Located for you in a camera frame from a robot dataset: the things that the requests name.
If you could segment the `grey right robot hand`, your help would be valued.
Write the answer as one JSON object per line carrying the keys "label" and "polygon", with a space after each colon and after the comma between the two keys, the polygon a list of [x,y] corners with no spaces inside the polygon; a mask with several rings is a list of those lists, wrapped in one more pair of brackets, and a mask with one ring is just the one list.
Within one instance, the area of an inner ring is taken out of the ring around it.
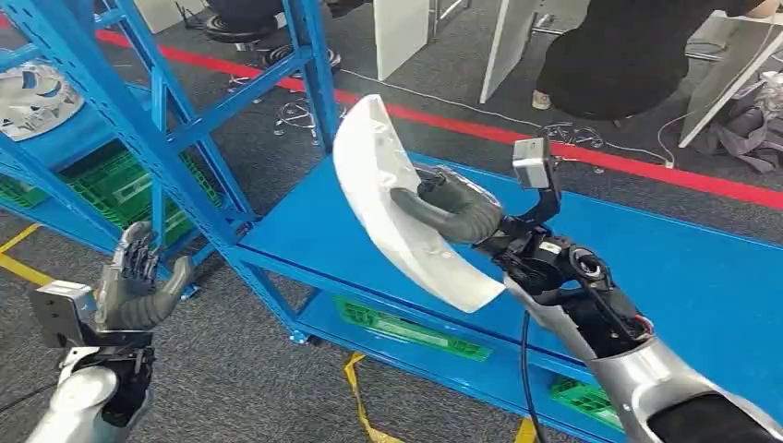
{"label": "grey right robot hand", "polygon": [[414,191],[394,187],[391,200],[407,215],[457,244],[478,244],[492,236],[504,216],[501,204],[480,186],[444,166],[415,165]]}

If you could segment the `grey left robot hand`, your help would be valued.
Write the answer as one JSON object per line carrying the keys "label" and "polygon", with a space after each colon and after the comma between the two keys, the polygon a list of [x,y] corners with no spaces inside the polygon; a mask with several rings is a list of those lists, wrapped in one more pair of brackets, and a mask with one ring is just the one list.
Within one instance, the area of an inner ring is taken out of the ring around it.
{"label": "grey left robot hand", "polygon": [[194,264],[189,256],[179,257],[168,280],[157,284],[159,251],[152,245],[154,239],[149,221],[137,221],[122,232],[95,291],[97,330],[150,330],[174,312]]}

